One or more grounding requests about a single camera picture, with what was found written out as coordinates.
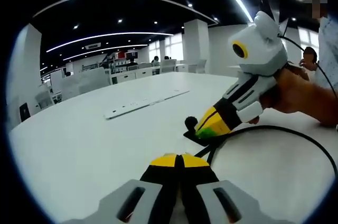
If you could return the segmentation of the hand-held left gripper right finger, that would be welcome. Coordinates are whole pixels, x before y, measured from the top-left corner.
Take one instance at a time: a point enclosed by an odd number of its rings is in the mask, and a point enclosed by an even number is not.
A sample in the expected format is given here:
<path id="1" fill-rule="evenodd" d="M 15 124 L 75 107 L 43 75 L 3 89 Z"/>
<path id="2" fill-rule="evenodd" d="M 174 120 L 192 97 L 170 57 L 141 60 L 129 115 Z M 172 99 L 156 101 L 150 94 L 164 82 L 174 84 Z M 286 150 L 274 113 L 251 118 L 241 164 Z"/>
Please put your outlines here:
<path id="1" fill-rule="evenodd" d="M 182 154 L 181 194 L 189 223 L 277 223 L 260 210 L 257 200 L 221 181 L 208 162 Z"/>

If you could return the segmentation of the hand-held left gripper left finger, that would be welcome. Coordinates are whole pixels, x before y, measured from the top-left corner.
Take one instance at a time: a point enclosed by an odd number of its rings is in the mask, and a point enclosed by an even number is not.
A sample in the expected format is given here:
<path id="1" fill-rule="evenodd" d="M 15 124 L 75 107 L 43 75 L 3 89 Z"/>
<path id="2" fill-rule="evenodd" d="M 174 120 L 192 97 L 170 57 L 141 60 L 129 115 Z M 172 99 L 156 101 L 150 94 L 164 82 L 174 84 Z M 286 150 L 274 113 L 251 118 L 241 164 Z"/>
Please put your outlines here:
<path id="1" fill-rule="evenodd" d="M 169 223 L 182 161 L 177 154 L 156 158 L 140 179 L 129 180 L 102 198 L 93 214 L 64 223 Z"/>

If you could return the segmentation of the person's right hand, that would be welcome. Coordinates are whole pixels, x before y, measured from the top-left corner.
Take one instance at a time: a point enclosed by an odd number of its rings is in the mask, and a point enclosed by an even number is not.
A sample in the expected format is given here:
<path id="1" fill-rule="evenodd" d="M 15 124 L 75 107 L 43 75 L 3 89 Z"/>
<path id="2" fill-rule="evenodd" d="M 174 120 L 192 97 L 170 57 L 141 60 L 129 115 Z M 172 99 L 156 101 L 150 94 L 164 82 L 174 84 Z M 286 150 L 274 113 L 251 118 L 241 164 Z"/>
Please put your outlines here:
<path id="1" fill-rule="evenodd" d="M 259 98 L 263 109 L 273 108 L 286 114 L 301 112 L 320 122 L 325 121 L 321 109 L 315 106 L 325 90 L 306 80 L 300 68 L 287 65 L 274 78 L 277 85 Z"/>

